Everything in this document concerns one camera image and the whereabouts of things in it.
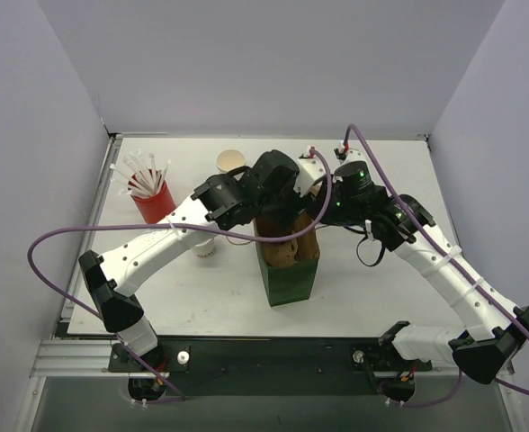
gray wall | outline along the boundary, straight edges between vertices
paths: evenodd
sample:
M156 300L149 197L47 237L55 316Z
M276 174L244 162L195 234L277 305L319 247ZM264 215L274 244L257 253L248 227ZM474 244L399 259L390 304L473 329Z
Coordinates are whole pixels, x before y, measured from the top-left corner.
M432 151L467 257L529 304L529 0L506 1L435 127ZM529 346L515 365L529 387Z
M430 132L503 0L40 0L109 131Z
M107 136L33 0L0 0L0 431L12 430L40 338L61 299L26 264L42 232L83 223ZM38 253L65 284L78 238Z

metal frame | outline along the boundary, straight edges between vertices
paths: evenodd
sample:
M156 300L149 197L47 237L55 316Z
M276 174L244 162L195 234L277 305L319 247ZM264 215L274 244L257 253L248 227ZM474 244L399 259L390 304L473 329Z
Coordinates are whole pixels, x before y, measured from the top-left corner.
M165 137L168 134L130 134L131 137ZM109 165L116 161L121 148L123 135L111 137L109 148L107 149L105 159L99 175L99 183L95 193L91 213L88 223L95 224L101 215L104 205L104 197L108 192L112 172ZM413 140L422 140L423 137L411 137ZM78 254L84 253L91 247L94 233L85 233ZM76 295L77 287L81 278L80 271L76 266L68 284L67 291ZM61 322L68 323L72 314L74 304L71 301L65 301ZM21 410L15 425L16 431L29 431L33 426L37 409L40 404L40 396L44 388L47 377L86 377L95 378L106 377L147 377L152 376L149 373L109 373L108 364L110 360L112 343L114 339L80 339L79 336L71 338L43 340L40 343L39 353L31 371L31 378L27 386L25 397L22 401ZM417 373L434 374L435 376L457 376L455 367L435 367L433 372ZM499 377L507 382L512 382L512 368L504 370ZM388 376L388 373L375 373L376 376ZM520 397L514 392L500 386L500 392L504 408L508 415L511 428L514 431L526 431L525 420L520 408Z

gray floor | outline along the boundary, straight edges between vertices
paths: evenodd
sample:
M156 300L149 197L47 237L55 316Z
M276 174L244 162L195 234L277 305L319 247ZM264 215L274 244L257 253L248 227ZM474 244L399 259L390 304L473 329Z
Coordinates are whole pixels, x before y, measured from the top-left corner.
M415 400L445 395L454 377L419 379ZM49 378L34 431L428 431L511 430L496 385L465 380L450 402L431 409L386 408L381 396L204 397L131 408L124 378Z

tabletop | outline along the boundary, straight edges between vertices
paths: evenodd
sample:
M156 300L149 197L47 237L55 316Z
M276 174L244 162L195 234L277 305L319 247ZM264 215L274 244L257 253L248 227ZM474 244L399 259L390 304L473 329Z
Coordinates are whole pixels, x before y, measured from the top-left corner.
M338 144L335 140L313 139L125 138L117 163L122 166L123 156L138 149L146 155L154 153L158 167L171 159L166 181L178 205L208 176L218 172L216 159L222 150L237 149L252 165L269 149L296 158L313 145L334 170L338 164L333 148ZM396 189L417 198L454 242L426 143L375 140L370 144ZM369 166L375 183L382 184L372 164ZM119 195L120 189L118 184L109 186L99 225L142 223L134 202L127 195ZM233 230L253 233L250 224ZM137 235L135 231L97 232L91 249L103 253ZM360 238L355 234L327 227L319 229L317 236L320 260L307 301L271 308L255 244L233 246L223 237L216 238L214 256L198 258L190 251L183 254L153 274L137 297L159 335L378 337L399 320L429 326L462 325L434 288L394 254L387 253L378 266L369 268L356 257ZM377 242L364 242L361 256L370 260L378 255L379 248ZM79 287L78 297L92 304L84 286ZM68 333L99 335L106 330L99 319L76 307Z

purple hose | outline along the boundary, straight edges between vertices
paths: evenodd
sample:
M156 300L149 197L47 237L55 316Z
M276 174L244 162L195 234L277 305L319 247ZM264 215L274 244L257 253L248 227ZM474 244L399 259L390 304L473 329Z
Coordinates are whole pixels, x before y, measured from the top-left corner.
M36 263L34 262L34 259L32 257L32 253L34 249L42 243L44 240L49 239L51 237L57 236L59 234L64 234L66 232L81 232L81 231L120 231L120 230L169 230L169 229L187 229L187 230L198 230L198 231L205 231L205 232L212 232L214 234L220 234L223 236L233 237L236 239L244 239L244 240L252 240L252 241L258 241L263 243L277 243L277 242L283 242L283 241L290 241L293 239L296 239L300 236L303 236L304 234L312 231L315 229L315 226L318 225L318 223L322 220L323 216L327 212L328 205L330 203L330 196L332 194L332 179L330 178L330 167L328 166L327 160L315 149L311 149L310 151L313 155L316 155L320 162L322 163L323 167L325 168L325 173L327 176L327 196L325 197L325 201L323 202L323 205L320 209L320 212L318 213L317 217L311 224L305 228L300 230L299 232L295 232L289 236L284 237L275 237L275 238L268 238L268 237L255 237L255 236L248 236L245 234L239 234L236 232L229 232L222 229L215 229L210 227L201 227L199 225L192 225L190 223L154 223L154 224L138 224L138 225L103 225L100 227L68 227L68 228L61 228L61 229L55 229L53 231L47 232L34 240L32 244L29 246L29 250L27 251L27 260L29 262L29 266L31 267L32 271L39 277L39 279L42 280L49 288L54 290L55 292L59 293L63 297L67 298L68 300L72 301L73 303L77 304L84 310L88 311L89 313L92 313L97 317L98 319L101 318L99 315L99 312L95 309L91 308L88 304L84 303L83 301L78 300L75 296L69 294L65 290L59 288L57 285L55 285L53 282L51 282L37 267ZM116 335L116 337L122 342L119 335ZM160 381L162 381L165 385L170 387L174 392L180 395L181 400L184 401L184 394L182 391L178 390L176 386L174 386L171 382L169 382L161 373L157 372L153 367L151 367L149 364L147 364L143 359L141 359L134 351L132 351L128 346L124 346L127 352L131 356L134 357L137 362L139 362L145 369L150 371L152 374L156 376ZM172 400L162 400L162 402L170 402L170 401L178 401L176 399Z
M418 231L423 235L423 237L426 239L426 241L428 241L431 244L431 246L436 250L436 252L438 252L442 257L446 257L446 253L444 252L444 250L428 235L428 233L425 231L423 226L418 222L417 218L415 217L413 212L410 210L410 208L400 199L399 194L397 193L397 191L394 189L394 187L390 183L389 178L384 174L384 171L382 170L381 165L376 160L376 157L372 153L372 150L371 150L368 142L366 142L366 139L364 138L363 134L353 124L349 124L348 127L346 128L345 144L348 142L348 137L349 137L351 131L353 131L354 134L356 135L356 137L359 139L359 141L361 141L361 144L363 145L364 151L366 151L367 156L369 157L369 159L374 164L374 167L376 168L377 172L379 173L379 176L381 176L382 182L385 184L385 186L389 190L390 194L392 195L394 200L399 204L399 206L403 210L403 212L405 212L407 214L407 216L412 221L413 225L415 227L417 227ZM451 258L449 260L449 262L454 266L454 268L456 268L459 271L459 273L467 280L467 282L469 284L474 285L476 283L476 281L469 274L469 272L467 272L466 269L464 267L462 267L462 265L460 265L456 260ZM528 341L529 341L529 331L515 317L513 317L508 312L508 310L506 310L503 307L502 304L500 304L490 294L488 294L486 291L484 291L482 288L480 288L479 285L477 285L475 288L480 293L480 295L482 295L482 297L487 299L490 304L492 304L495 308L498 309L498 311L500 313L502 313L505 317L507 317L507 319L511 323L513 323L515 325L515 327L517 327L519 329L519 331L523 334L523 336L525 336L526 339L528 339ZM498 378L495 378L495 381L497 383L501 384L501 385L504 385L505 387L508 387L509 389L515 390L517 392L521 392L521 393L526 394L526 395L529 396L529 390L527 390L527 389L523 389L523 388L518 387L518 386L516 386L514 384L511 384L509 382L502 381L502 380L500 380Z
M393 400L389 398L390 403L393 405L397 405L403 408L430 408L434 407L434 405L440 405L441 403L447 402L450 399L452 399L456 393L459 392L462 386L462 370L459 369L459 377L456 381L456 384L454 385L453 390L448 393L446 396L440 399L430 400L428 402L406 402L406 403L400 403L398 400ZM384 389L386 388L386 382L382 381L379 384L379 393L383 393Z

